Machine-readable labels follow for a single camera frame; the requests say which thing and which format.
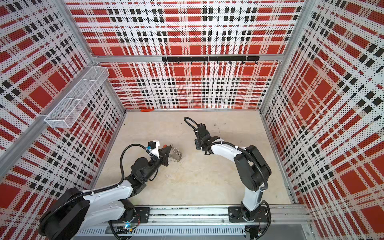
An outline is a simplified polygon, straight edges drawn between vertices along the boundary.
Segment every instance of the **white mesh basket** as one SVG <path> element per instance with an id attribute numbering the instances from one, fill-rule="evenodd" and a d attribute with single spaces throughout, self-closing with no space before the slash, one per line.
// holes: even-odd
<path id="1" fill-rule="evenodd" d="M 51 127 L 71 128 L 109 76 L 105 67 L 93 66 L 45 118 Z"/>

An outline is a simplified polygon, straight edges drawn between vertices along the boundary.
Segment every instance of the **wire basket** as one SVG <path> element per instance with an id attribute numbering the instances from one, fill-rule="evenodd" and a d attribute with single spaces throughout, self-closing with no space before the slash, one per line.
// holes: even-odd
<path id="1" fill-rule="evenodd" d="M 92 66 L 46 116 L 45 122 L 51 127 L 71 128 L 108 76 L 107 68 Z"/>

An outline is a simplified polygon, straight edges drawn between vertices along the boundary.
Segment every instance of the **robotic arm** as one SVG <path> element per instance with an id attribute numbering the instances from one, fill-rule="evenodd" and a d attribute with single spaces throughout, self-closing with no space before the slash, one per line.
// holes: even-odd
<path id="1" fill-rule="evenodd" d="M 230 220 L 238 222 L 236 220 L 243 219 L 246 222 L 253 222 L 260 213 L 261 198 L 263 192 L 268 189 L 267 181 L 271 175 L 271 169 L 259 150 L 253 145 L 238 147 L 225 142 L 217 136 L 211 137 L 205 128 L 205 124 L 197 124 L 191 118 L 185 117 L 184 121 L 194 130 L 197 137 L 195 139 L 197 150 L 205 151 L 205 155 L 217 154 L 223 156 L 236 164 L 240 179 L 245 186 L 245 193 L 241 202 L 241 212 L 235 219 L 230 218 Z"/>
<path id="2" fill-rule="evenodd" d="M 148 161 L 145 157 L 138 158 L 131 166 L 131 174 L 124 178 L 122 159 L 132 146 L 143 148 L 151 159 Z M 162 149 L 159 146 L 159 141 L 153 140 L 148 143 L 148 147 L 140 144 L 126 147 L 120 157 L 121 180 L 117 184 L 84 191 L 68 189 L 40 218 L 40 235 L 47 236 L 50 240 L 69 240 L 79 230 L 98 223 L 110 220 L 132 223 L 137 217 L 140 220 L 128 198 L 138 194 L 146 186 L 145 182 L 154 180 L 161 165 L 168 166 L 171 146 Z"/>

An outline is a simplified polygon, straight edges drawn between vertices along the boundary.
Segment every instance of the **plaid wall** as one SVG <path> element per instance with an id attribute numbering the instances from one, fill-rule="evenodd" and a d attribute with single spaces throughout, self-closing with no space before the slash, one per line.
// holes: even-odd
<path id="1" fill-rule="evenodd" d="M 0 239 L 45 238 L 41 215 L 67 189 L 89 189 L 121 116 L 101 86 L 72 128 L 36 138 L 0 183 Z"/>
<path id="2" fill-rule="evenodd" d="M 277 65 L 277 61 L 102 64 L 127 109 L 256 109 Z"/>
<path id="3" fill-rule="evenodd" d="M 51 1 L 0 3 L 0 155 L 88 64 Z"/>
<path id="4" fill-rule="evenodd" d="M 283 53 L 304 0 L 65 0 L 93 54 Z"/>
<path id="5" fill-rule="evenodd" d="M 322 0 L 264 115 L 324 239 L 384 238 L 384 1 Z"/>

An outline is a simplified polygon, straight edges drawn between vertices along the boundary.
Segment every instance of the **beige work surface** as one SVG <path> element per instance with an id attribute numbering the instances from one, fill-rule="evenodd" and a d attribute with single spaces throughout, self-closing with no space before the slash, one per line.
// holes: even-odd
<path id="1" fill-rule="evenodd" d="M 168 167 L 161 166 L 156 179 L 148 181 L 138 195 L 130 198 L 134 205 L 240 204 L 245 187 L 235 164 L 222 156 L 205 156 L 203 151 L 197 151 L 195 134 L 183 121 L 184 117 L 204 123 L 211 136 L 238 146 L 256 146 L 272 170 L 263 199 L 269 204 L 290 204 L 258 111 L 128 112 L 96 187 L 120 180 L 119 159 L 126 146 L 147 146 L 156 139 L 161 147 L 172 143 L 183 158 L 180 162 L 169 162 Z M 139 157 L 149 159 L 139 147 L 131 147 L 125 153 L 125 176 L 131 173 L 131 165 Z"/>

